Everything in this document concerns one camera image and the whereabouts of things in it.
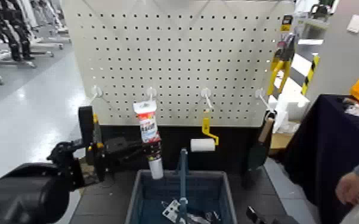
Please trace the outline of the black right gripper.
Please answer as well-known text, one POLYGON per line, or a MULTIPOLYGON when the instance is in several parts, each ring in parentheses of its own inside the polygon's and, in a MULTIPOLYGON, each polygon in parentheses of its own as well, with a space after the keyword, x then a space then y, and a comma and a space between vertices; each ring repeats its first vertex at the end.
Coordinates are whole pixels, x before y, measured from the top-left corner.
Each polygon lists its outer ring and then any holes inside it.
MULTIPOLYGON (((266 224, 266 220, 261 216, 252 206, 248 206, 246 210, 246 216, 254 224, 266 224)), ((273 217, 268 224, 294 224, 294 218, 292 216, 276 216, 273 217)))

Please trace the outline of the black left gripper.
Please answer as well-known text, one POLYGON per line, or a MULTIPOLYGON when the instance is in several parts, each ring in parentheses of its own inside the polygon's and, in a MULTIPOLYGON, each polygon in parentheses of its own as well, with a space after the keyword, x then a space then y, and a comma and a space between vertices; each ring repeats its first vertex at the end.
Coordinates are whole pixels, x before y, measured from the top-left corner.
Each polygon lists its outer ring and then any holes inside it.
POLYGON ((161 158, 161 142, 143 143, 142 141, 127 141, 124 137, 112 138, 105 144, 105 164, 121 164, 124 157, 126 161, 135 160, 145 156, 148 161, 161 158))

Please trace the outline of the person's bare hand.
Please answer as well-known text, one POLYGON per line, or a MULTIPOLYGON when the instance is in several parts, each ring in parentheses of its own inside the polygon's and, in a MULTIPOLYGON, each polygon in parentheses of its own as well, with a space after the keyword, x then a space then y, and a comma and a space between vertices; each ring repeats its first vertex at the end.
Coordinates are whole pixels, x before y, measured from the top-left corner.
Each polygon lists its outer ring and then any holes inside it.
POLYGON ((335 189, 336 196, 342 204, 359 203, 359 176, 349 172, 342 176, 335 189))

